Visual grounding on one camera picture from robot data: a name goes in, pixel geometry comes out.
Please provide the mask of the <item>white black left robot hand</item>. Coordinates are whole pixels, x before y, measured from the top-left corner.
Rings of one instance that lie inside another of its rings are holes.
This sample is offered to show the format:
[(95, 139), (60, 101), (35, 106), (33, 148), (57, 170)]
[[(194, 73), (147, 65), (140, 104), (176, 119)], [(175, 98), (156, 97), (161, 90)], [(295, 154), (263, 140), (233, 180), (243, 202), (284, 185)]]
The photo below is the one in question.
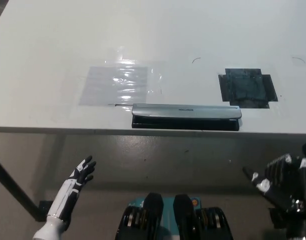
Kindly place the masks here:
[(96, 162), (92, 158), (90, 155), (83, 159), (63, 182), (47, 216), (56, 217), (64, 223), (71, 219), (82, 188), (93, 179), (92, 173), (95, 170)]

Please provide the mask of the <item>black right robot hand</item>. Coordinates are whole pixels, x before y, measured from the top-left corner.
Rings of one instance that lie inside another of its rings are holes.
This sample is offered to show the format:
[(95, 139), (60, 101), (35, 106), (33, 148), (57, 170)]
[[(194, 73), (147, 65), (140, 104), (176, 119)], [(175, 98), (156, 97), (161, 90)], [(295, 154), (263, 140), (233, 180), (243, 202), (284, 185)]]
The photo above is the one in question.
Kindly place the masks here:
[(286, 153), (269, 162), (264, 172), (243, 167), (257, 191), (275, 207), (287, 213), (306, 214), (306, 143), (302, 156)]

